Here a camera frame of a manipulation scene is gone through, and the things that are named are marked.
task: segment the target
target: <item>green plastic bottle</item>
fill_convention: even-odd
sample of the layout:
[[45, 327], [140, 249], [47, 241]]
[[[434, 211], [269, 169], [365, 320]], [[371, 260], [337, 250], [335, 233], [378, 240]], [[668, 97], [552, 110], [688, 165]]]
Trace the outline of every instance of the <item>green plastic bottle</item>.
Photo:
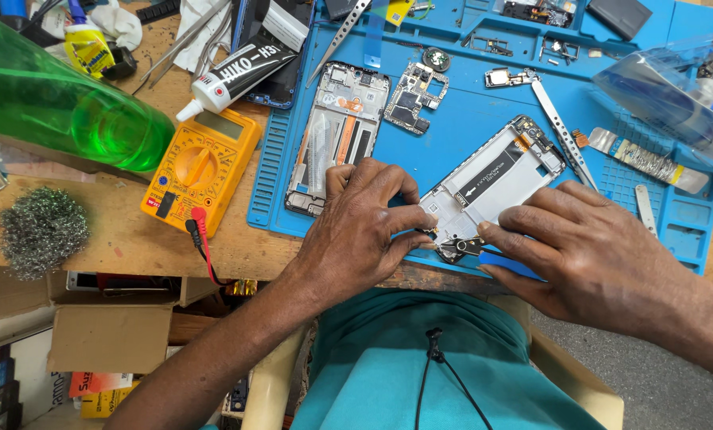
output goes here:
[[0, 135], [151, 171], [173, 133], [164, 113], [78, 73], [0, 22]]

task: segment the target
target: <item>yellow multimeter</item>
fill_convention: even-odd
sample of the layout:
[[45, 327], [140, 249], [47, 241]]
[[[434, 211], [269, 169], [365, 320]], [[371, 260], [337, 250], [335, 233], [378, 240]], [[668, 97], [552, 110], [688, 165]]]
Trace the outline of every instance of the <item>yellow multimeter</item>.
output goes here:
[[182, 122], [140, 208], [186, 232], [191, 209], [202, 207], [212, 237], [260, 138], [258, 122], [229, 109]]

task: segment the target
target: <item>teal shirt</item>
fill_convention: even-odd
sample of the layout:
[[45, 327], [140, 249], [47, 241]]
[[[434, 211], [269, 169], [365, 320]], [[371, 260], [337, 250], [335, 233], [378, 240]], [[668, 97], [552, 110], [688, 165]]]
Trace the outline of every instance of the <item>teal shirt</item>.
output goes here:
[[[425, 332], [495, 430], [604, 429], [529, 364], [526, 335], [502, 309], [468, 295], [373, 288], [320, 319], [311, 388], [292, 430], [412, 430], [427, 360]], [[446, 365], [431, 361], [420, 429], [485, 429]]]

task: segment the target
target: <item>workbench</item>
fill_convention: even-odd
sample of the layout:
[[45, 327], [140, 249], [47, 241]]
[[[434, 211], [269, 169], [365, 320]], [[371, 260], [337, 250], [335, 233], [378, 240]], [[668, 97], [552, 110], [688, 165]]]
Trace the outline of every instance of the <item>workbench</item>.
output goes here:
[[[713, 6], [713, 0], [704, 0]], [[122, 4], [129, 11], [149, 3]], [[139, 61], [136, 75], [116, 84], [127, 93], [140, 86], [140, 77], [174, 41], [179, 15], [143, 26], [142, 43], [133, 54]], [[191, 98], [190, 75], [174, 66], [151, 90], [145, 85], [136, 94], [142, 101], [174, 119]], [[231, 106], [266, 126], [269, 108], [237, 102]], [[246, 211], [256, 175], [259, 151], [253, 153], [226, 215], [216, 235], [209, 240], [211, 259], [218, 275], [228, 279], [274, 279], [295, 256], [302, 240], [268, 230], [252, 228], [246, 223]], [[10, 185], [0, 191], [0, 210], [10, 207], [24, 189], [46, 185], [62, 188], [88, 211], [92, 232], [88, 245], [62, 266], [65, 270], [110, 272], [136, 275], [205, 277], [205, 263], [192, 245], [189, 235], [146, 215], [139, 209], [146, 186], [109, 174], [97, 174], [93, 184], [57, 181], [10, 175]], [[7, 262], [0, 254], [0, 266]], [[705, 277], [713, 282], [713, 239]], [[401, 288], [423, 288], [438, 291], [473, 291], [483, 282], [478, 276], [434, 269], [413, 262], [403, 262], [392, 278], [383, 285]]]

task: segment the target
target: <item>blue silicone repair mat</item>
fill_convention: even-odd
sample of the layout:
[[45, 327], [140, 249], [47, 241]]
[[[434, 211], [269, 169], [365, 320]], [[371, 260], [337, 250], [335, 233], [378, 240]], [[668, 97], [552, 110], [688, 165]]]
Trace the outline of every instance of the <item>blue silicone repair mat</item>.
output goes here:
[[[713, 168], [695, 159], [689, 151], [680, 151], [671, 139], [631, 118], [627, 111], [602, 94], [590, 78], [615, 60], [606, 55], [589, 58], [588, 48], [599, 47], [624, 56], [667, 41], [709, 34], [713, 32], [713, 9], [683, 2], [643, 0], [654, 15], [632, 43], [626, 43], [619, 41], [615, 34], [584, 13], [585, 2], [580, 1], [570, 28], [506, 18], [499, 14], [495, 1], [482, 0], [438, 2], [425, 19], [407, 18], [401, 27], [386, 24], [380, 72], [390, 75], [395, 86], [407, 64], [420, 60], [423, 47], [438, 47], [452, 56], [451, 67], [444, 72], [450, 79], [450, 89], [438, 110], [424, 108], [421, 111], [421, 117], [431, 122], [428, 132], [423, 135], [414, 135], [383, 121], [372, 156], [402, 166], [418, 181], [422, 195], [517, 114], [531, 116], [545, 132], [550, 132], [550, 139], [556, 142], [530, 86], [492, 90], [484, 87], [483, 75], [487, 70], [508, 66], [515, 73], [525, 66], [534, 67], [542, 75], [544, 88], [568, 129], [578, 128], [589, 135], [594, 127], [603, 127], [648, 150], [669, 153], [681, 164], [709, 174], [710, 181], [702, 191], [688, 194], [633, 171], [595, 149], [582, 150], [601, 192], [633, 213], [638, 211], [635, 185], [645, 184], [648, 187], [662, 243], [685, 266], [703, 274], [713, 226]], [[311, 40], [303, 54], [304, 79], [320, 61], [340, 25], [327, 22], [327, 12], [322, 5], [318, 6], [315, 22], [317, 24], [309, 35]], [[364, 66], [366, 29], [365, 14], [331, 59]], [[508, 41], [513, 56], [461, 47], [460, 42], [474, 29], [474, 34], [478, 36]], [[543, 63], [540, 63], [538, 54], [543, 35], [580, 45], [579, 59], [567, 65], [561, 58], [545, 54]], [[559, 64], [548, 64], [547, 58], [555, 58]], [[316, 83], [300, 93], [291, 110], [272, 109], [247, 214], [251, 226], [304, 237], [314, 221], [311, 217], [285, 210], [283, 200], [315, 87]], [[570, 168], [551, 186], [569, 179], [577, 180]], [[470, 256], [452, 266], [441, 261], [433, 251], [418, 249], [412, 251], [407, 259], [481, 274], [476, 270], [478, 260]]]

